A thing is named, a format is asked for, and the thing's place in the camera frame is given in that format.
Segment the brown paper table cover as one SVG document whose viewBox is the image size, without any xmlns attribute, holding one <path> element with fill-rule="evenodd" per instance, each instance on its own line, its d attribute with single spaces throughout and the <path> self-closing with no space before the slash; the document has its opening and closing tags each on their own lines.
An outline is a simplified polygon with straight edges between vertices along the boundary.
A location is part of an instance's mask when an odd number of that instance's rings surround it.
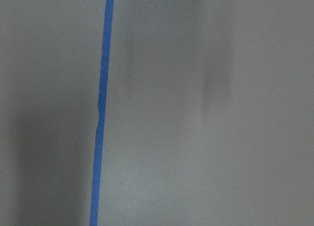
<svg viewBox="0 0 314 226">
<path fill-rule="evenodd" d="M 314 0 L 0 0 L 3 226 L 311 226 Z"/>
</svg>

